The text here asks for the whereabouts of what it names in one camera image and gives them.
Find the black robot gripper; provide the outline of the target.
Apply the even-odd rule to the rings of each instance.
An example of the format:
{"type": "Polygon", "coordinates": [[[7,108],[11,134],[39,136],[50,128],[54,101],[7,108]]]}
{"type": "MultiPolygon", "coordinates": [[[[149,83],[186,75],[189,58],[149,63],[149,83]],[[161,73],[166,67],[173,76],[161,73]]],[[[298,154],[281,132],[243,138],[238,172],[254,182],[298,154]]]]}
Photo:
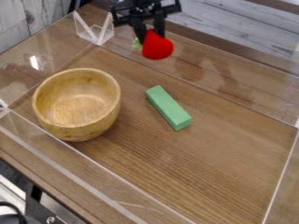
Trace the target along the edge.
{"type": "Polygon", "coordinates": [[[145,21],[154,18],[154,30],[165,37],[165,19],[182,10],[181,0],[169,4],[165,0],[117,0],[110,8],[114,25],[131,25],[141,43],[146,41],[145,21]]]}

